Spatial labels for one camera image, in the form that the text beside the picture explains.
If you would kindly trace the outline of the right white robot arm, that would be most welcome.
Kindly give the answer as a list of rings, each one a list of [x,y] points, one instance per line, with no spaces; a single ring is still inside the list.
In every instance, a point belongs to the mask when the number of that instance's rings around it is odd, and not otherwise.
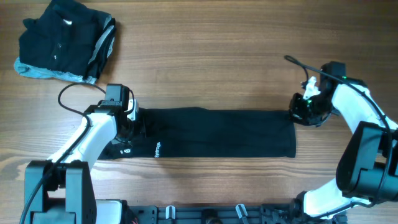
[[[352,137],[334,179],[276,210],[289,223],[341,223],[351,208],[397,201],[397,123],[378,107],[365,82],[346,76],[345,64],[331,61],[317,72],[318,78],[302,82],[304,94],[290,101],[291,120],[319,127],[339,114]]]

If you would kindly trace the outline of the dark green polo shirt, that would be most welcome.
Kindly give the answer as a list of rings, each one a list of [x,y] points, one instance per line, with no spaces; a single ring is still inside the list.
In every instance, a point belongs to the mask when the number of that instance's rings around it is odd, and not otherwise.
[[[129,140],[115,139],[101,160],[132,157],[289,157],[296,135],[287,111],[144,109]]]

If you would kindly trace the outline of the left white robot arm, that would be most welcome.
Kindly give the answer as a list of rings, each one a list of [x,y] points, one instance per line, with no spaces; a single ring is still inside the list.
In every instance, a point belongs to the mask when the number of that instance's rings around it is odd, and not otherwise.
[[[90,171],[102,150],[135,119],[136,106],[91,105],[72,138],[25,170],[21,223],[137,223],[124,200],[97,200]]]

